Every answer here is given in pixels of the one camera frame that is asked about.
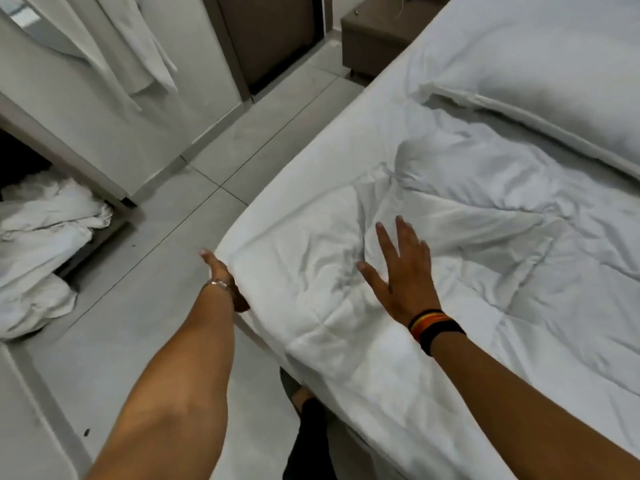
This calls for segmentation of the brown wooden door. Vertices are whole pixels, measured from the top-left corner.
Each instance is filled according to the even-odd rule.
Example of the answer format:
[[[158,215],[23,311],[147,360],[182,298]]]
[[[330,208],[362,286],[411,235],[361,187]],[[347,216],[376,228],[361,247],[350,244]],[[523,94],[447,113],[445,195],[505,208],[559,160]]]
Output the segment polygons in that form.
[[[315,48],[333,26],[333,0],[202,0],[243,102]]]

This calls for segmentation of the person's left forearm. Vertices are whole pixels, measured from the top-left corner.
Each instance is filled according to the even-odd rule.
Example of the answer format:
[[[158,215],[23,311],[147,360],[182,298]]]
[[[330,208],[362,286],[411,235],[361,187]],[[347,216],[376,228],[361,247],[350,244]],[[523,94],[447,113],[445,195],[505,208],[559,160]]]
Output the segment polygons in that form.
[[[84,480],[210,480],[228,423],[234,303],[207,284],[154,355]]]

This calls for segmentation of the person's right hand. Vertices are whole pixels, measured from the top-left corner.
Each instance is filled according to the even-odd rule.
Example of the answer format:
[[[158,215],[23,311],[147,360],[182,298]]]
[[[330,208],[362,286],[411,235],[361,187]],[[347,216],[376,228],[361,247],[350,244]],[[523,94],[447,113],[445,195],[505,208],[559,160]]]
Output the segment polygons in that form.
[[[389,316],[406,327],[412,318],[423,310],[441,310],[427,243],[419,240],[419,257],[416,259],[402,259],[398,246],[393,245],[381,223],[376,224],[376,234],[387,265],[388,279],[385,281],[391,290],[391,297],[377,299]]]

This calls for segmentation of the pile of white linen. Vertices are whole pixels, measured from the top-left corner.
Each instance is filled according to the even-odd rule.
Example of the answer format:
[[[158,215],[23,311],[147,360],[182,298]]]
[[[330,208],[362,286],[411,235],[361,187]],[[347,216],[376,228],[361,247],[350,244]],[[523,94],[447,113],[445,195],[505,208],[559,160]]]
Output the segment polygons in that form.
[[[0,340],[73,311],[77,293],[56,271],[112,216],[106,201],[55,169],[0,189]]]

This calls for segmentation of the white bed sheet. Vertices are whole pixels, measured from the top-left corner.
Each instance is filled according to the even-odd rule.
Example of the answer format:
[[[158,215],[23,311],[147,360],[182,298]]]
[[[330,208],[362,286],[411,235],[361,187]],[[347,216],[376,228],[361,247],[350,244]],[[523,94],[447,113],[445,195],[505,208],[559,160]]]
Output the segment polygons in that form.
[[[431,75],[432,42],[417,41],[332,120],[254,199],[242,218],[257,233],[293,209],[350,182],[433,124],[414,92]]]

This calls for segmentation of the person's left hand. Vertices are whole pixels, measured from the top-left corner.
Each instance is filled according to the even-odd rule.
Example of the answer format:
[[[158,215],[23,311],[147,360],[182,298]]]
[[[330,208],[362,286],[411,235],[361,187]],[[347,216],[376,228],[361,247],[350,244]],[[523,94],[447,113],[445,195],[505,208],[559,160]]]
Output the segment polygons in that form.
[[[236,313],[242,314],[249,311],[251,307],[244,295],[239,291],[227,265],[220,261],[213,252],[208,249],[203,249],[198,254],[209,268],[209,279],[205,286],[214,285],[228,292],[233,300]]]

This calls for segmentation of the person's black trouser leg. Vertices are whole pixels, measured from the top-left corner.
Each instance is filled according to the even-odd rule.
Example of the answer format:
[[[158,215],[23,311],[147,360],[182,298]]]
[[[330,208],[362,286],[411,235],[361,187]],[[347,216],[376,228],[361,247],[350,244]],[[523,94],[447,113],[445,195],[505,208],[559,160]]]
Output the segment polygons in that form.
[[[300,414],[300,428],[287,460],[283,480],[337,480],[327,436],[324,405],[306,400]]]

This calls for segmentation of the white hanging robe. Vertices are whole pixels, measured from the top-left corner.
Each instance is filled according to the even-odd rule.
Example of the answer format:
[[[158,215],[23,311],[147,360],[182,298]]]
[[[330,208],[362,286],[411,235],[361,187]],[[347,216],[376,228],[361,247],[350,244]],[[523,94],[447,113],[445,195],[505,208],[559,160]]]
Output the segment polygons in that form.
[[[125,108],[153,86],[178,92],[177,67],[146,23],[137,0],[19,0],[12,21],[40,45],[84,61]]]

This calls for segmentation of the white quilted duvet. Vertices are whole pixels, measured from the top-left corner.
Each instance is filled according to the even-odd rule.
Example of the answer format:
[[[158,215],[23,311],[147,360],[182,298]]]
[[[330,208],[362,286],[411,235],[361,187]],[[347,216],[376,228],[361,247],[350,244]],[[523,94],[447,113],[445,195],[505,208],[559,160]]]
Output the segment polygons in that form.
[[[492,114],[433,124],[350,182],[216,249],[243,318],[389,477],[515,480],[450,380],[356,270],[404,217],[477,346],[640,458],[640,184]]]

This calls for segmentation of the white wardrobe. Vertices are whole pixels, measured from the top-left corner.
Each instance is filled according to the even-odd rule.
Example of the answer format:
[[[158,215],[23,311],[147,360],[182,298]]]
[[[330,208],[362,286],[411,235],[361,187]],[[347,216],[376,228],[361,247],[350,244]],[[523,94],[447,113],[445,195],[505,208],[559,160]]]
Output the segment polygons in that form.
[[[35,120],[119,197],[136,197],[188,161],[240,115],[243,101],[202,0],[137,0],[177,67],[178,92],[153,86],[119,103],[89,65],[40,45],[0,0],[0,95]]]

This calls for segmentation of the black orange striped wristband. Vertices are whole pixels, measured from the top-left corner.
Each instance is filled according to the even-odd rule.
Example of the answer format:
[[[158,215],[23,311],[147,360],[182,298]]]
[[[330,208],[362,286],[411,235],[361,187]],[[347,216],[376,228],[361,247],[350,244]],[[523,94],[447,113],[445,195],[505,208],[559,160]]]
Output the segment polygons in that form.
[[[466,336],[466,332],[453,318],[437,308],[423,310],[412,318],[406,326],[412,338],[420,344],[421,349],[428,356],[431,354],[431,346],[434,339],[442,333],[460,333]]]

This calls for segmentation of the person's foot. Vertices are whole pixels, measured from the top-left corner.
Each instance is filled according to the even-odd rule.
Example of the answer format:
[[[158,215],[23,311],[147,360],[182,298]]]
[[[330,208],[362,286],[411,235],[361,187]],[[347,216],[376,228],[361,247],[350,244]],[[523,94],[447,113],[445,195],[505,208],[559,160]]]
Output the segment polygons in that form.
[[[316,397],[309,389],[299,384],[283,367],[279,368],[279,377],[285,391],[285,395],[292,403],[298,416],[301,416],[303,406],[306,402]]]

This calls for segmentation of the brown nightstand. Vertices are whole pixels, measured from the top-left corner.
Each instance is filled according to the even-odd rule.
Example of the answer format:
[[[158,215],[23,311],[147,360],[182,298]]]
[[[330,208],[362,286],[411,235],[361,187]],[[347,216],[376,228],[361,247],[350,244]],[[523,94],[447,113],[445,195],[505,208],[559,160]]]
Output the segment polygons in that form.
[[[342,65],[372,80],[425,30],[450,0],[363,0],[340,21]]]

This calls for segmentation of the person's right forearm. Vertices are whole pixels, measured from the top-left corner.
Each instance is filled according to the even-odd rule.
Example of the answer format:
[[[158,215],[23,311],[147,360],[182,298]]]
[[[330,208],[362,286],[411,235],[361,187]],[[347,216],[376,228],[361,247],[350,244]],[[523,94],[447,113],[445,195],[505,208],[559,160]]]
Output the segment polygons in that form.
[[[640,480],[640,460],[477,347],[439,334],[430,352],[518,480]]]

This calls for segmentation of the white pillow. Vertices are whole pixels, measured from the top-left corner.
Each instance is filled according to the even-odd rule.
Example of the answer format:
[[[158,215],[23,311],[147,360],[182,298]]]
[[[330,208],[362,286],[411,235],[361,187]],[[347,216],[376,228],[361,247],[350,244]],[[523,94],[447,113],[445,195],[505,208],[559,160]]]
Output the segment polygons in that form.
[[[451,0],[415,92],[498,112],[640,181],[640,0]]]

